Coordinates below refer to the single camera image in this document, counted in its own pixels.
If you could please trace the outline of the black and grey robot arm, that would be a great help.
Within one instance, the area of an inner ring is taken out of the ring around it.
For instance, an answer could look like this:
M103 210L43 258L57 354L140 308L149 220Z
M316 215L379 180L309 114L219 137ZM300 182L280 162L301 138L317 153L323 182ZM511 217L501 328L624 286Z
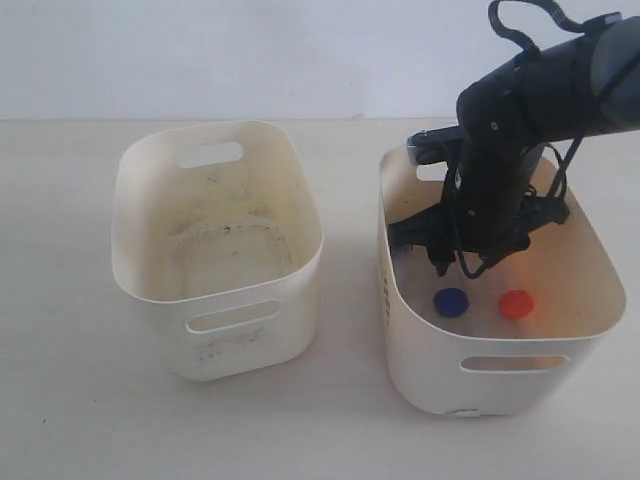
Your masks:
M447 172L439 200L391 223L388 238L395 248L423 247L438 274L470 253L488 270L528 249L534 231L567 220L574 152L557 156L539 194L532 177L546 149L639 127L638 18L613 12L576 22L553 1L541 8L570 40L543 49L504 25L492 2L493 31L518 53L459 94L455 125L407 139L412 164L442 162Z

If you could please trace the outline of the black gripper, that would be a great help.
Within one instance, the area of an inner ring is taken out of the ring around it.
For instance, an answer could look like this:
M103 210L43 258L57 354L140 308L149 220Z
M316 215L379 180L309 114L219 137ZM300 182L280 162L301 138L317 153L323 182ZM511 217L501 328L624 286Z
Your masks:
M439 201L389 224L394 248L423 247L438 277L455 261L476 254L483 265L496 265L525 251L530 234L569 217L566 175L558 172L554 192L540 195L533 175L548 146L536 146L512 166L487 170L464 154L449 166Z

